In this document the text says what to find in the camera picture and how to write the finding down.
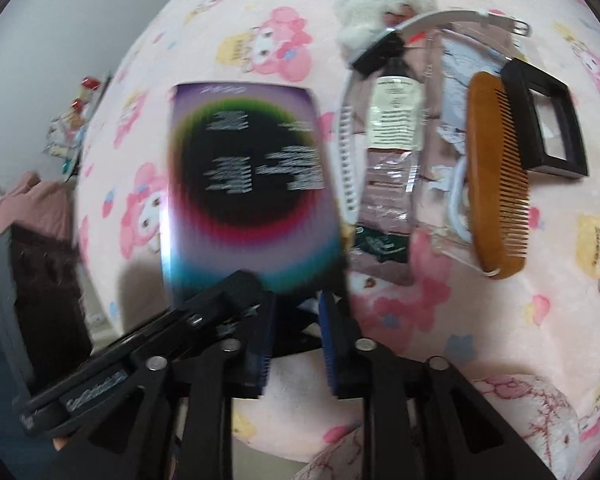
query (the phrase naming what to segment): comb teeth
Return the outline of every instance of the comb teeth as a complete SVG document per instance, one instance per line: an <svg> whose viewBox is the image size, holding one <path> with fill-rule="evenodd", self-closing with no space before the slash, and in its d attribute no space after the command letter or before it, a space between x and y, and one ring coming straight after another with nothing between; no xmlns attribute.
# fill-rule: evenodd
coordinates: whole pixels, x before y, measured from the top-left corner
<svg viewBox="0 0 600 480"><path fill-rule="evenodd" d="M501 90L496 90L496 97L504 132L500 167L500 235L507 256L525 258L529 232L528 178L520 165L509 100Z"/></svg>

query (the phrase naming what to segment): colorful gradient book cover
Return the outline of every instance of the colorful gradient book cover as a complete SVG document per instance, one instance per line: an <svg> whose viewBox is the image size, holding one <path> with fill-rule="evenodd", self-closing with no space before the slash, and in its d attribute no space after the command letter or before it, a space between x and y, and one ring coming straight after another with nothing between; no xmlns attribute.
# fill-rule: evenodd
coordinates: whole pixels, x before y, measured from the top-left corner
<svg viewBox="0 0 600 480"><path fill-rule="evenodd" d="M238 269L293 301L344 290L338 209L307 91L179 85L171 135L161 238L175 307Z"/></svg>

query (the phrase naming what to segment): silver screw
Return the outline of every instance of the silver screw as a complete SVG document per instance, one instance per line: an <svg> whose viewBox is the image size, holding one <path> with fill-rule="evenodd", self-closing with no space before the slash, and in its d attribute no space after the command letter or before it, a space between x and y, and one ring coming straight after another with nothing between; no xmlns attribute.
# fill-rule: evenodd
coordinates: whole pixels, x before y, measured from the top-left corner
<svg viewBox="0 0 600 480"><path fill-rule="evenodd" d="M375 350L377 346L378 345L373 339L369 339L367 337L360 338L356 341L356 348L358 350L362 350L363 352Z"/></svg>
<svg viewBox="0 0 600 480"><path fill-rule="evenodd" d="M154 355L153 357L149 357L146 360L146 367L149 368L152 372L157 372L158 370L163 370L167 365L167 359L162 357L161 355Z"/></svg>
<svg viewBox="0 0 600 480"><path fill-rule="evenodd" d="M224 339L220 343L220 348L225 352L236 352L240 349L240 341L237 339Z"/></svg>
<svg viewBox="0 0 600 480"><path fill-rule="evenodd" d="M449 368L449 362L445 358L436 355L429 359L429 366L434 370L442 371Z"/></svg>
<svg viewBox="0 0 600 480"><path fill-rule="evenodd" d="M194 314L189 319L187 319L187 324L189 326L196 326L202 322L202 316L200 314Z"/></svg>

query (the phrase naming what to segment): white fluffy plush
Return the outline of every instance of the white fluffy plush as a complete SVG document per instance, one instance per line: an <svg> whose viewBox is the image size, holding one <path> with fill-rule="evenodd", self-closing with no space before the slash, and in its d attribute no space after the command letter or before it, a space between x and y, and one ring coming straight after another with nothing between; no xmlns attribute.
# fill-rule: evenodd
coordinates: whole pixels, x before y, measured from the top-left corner
<svg viewBox="0 0 600 480"><path fill-rule="evenodd" d="M338 0L336 15L342 24L338 41L344 52L368 46L386 27L385 14L400 14L404 5L410 6L415 14L438 8L435 0Z"/></svg>

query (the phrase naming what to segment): green label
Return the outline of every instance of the green label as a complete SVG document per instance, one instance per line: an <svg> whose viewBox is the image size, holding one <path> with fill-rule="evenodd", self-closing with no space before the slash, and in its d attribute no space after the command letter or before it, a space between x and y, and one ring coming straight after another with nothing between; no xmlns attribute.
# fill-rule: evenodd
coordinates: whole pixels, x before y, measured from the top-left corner
<svg viewBox="0 0 600 480"><path fill-rule="evenodd" d="M386 235L376 229L358 226L355 245L359 250L374 256L378 262L391 260L405 264L409 258L408 236Z"/></svg>

